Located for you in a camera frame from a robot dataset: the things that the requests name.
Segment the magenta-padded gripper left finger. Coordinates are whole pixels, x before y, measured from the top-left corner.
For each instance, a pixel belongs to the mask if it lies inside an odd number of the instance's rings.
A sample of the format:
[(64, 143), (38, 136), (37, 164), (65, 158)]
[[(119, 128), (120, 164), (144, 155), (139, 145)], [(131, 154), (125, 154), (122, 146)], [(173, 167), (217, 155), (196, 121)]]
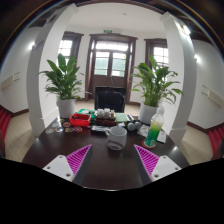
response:
[(58, 155), (44, 167), (44, 170), (81, 185), (92, 154), (92, 145), (87, 145), (67, 156)]

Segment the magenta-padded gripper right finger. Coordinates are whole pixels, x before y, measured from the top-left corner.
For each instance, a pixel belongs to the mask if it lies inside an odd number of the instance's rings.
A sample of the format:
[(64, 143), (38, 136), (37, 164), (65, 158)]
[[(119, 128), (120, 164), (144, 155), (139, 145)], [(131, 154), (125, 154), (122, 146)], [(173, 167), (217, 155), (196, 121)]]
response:
[(139, 145), (134, 145), (134, 153), (141, 181), (144, 185), (180, 170), (180, 167), (168, 156), (157, 156)]

